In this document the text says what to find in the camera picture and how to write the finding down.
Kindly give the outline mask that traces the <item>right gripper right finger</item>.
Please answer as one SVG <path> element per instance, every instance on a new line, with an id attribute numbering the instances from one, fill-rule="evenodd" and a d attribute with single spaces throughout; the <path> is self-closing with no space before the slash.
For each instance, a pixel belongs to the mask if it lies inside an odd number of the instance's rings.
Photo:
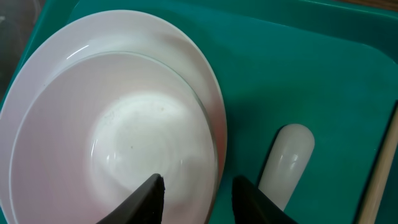
<path id="1" fill-rule="evenodd" d="M 297 224 L 243 175 L 233 179 L 232 208 L 235 224 Z"/>

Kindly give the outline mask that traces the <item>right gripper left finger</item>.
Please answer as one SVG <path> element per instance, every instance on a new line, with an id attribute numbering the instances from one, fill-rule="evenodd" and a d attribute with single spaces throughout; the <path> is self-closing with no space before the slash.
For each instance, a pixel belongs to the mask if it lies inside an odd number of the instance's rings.
<path id="1" fill-rule="evenodd" d="M 163 177 L 152 174 L 98 224 L 161 224 L 164 195 Z"/>

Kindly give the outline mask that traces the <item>small white food bowl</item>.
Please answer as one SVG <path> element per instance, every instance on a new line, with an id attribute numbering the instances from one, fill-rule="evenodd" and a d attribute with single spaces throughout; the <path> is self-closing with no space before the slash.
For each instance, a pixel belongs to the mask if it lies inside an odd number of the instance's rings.
<path id="1" fill-rule="evenodd" d="M 163 63 L 111 52 L 66 68 L 36 97 L 13 144 L 17 223 L 96 223 L 151 175 L 163 223 L 205 223 L 216 146 L 201 101 Z"/>

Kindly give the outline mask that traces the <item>large white plate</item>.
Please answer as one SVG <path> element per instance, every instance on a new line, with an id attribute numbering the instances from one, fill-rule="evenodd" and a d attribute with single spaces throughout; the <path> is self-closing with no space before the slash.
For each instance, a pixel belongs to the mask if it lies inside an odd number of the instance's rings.
<path id="1" fill-rule="evenodd" d="M 34 98 L 61 69 L 87 56 L 128 51 L 159 60 L 197 93 L 209 116 L 218 150 L 218 173 L 227 151 L 226 111 L 220 86 L 201 50 L 173 24 L 148 13 L 110 10 L 82 17 L 51 35 L 16 73 L 1 106 L 1 210 L 14 223 L 9 176 L 17 129 Z"/>

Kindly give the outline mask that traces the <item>white plastic spoon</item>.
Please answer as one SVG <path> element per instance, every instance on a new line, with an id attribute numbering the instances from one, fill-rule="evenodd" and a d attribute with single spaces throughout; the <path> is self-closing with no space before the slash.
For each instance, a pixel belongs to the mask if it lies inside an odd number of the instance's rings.
<path id="1" fill-rule="evenodd" d="M 315 138 L 304 125 L 288 124 L 278 132 L 258 189 L 279 209 L 287 206 L 314 147 Z"/>

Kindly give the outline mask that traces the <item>wooden chopstick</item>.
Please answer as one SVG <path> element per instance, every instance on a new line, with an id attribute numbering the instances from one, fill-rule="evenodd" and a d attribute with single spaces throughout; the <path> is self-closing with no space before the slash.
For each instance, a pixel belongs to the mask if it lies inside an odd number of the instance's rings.
<path id="1" fill-rule="evenodd" d="M 366 189 L 358 217 L 359 224 L 373 224 L 376 221 L 396 148 L 397 106 L 395 106 L 394 112 L 392 113 L 392 119 L 389 122 L 387 133 L 382 142 L 371 179 Z"/>

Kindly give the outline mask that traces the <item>teal plastic serving tray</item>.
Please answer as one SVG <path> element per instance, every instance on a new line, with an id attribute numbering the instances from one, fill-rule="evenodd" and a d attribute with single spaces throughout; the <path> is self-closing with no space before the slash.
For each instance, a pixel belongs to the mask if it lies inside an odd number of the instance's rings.
<path id="1" fill-rule="evenodd" d="M 52 1 L 27 46 L 67 22 L 136 9 L 175 24 L 210 61 L 228 117 L 212 223 L 232 223 L 231 181 L 253 179 L 277 129 L 315 149 L 287 207 L 299 223 L 351 223 L 397 99 L 397 14 L 330 1 Z"/>

